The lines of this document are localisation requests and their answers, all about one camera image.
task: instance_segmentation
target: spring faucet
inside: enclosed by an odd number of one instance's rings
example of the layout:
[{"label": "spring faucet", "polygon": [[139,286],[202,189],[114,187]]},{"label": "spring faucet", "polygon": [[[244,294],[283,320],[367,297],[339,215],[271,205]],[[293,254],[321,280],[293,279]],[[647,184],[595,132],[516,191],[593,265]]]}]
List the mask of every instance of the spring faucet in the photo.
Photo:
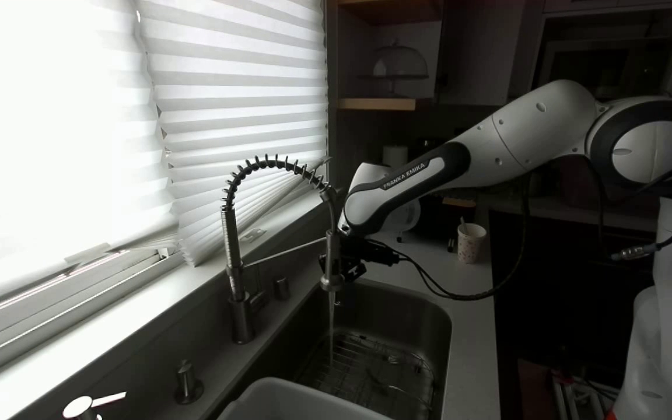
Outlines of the spring faucet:
[{"label": "spring faucet", "polygon": [[334,289],[339,288],[339,280],[334,276],[334,257],[339,252],[339,229],[336,229],[336,191],[330,182],[318,177],[309,167],[289,162],[288,156],[254,156],[252,162],[245,162],[245,167],[239,167],[239,171],[231,176],[230,187],[225,189],[225,205],[223,205],[223,225],[225,225],[225,250],[227,250],[227,283],[231,292],[231,311],[234,311],[234,342],[236,343],[248,343],[258,337],[258,323],[254,323],[254,308],[252,308],[252,297],[245,289],[245,269],[241,260],[241,244],[239,244],[239,223],[236,223],[236,191],[241,182],[252,176],[254,171],[265,169],[281,169],[288,173],[295,173],[304,180],[309,180],[313,187],[322,191],[322,198],[330,205],[330,234],[327,234],[327,265],[324,265],[324,276],[322,276],[322,288]]}]

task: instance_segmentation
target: window blind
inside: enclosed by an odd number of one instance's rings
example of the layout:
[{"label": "window blind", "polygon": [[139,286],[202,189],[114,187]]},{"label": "window blind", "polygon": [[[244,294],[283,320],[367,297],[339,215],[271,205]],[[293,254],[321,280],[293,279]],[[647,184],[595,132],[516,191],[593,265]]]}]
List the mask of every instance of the window blind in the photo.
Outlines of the window blind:
[{"label": "window blind", "polygon": [[0,297],[174,226],[128,0],[0,0]]},{"label": "window blind", "polygon": [[[202,265],[223,244],[219,208],[236,167],[258,154],[327,154],[327,51],[321,0],[140,0],[162,108],[180,248]],[[248,225],[297,182],[248,177]]]}]

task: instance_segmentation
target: cup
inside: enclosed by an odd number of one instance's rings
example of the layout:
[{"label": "cup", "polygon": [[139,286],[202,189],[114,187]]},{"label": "cup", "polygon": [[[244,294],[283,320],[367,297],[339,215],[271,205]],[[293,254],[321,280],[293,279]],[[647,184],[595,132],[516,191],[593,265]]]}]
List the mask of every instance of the cup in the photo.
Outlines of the cup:
[{"label": "cup", "polygon": [[485,229],[482,225],[457,225],[457,260],[474,265],[482,257]]}]

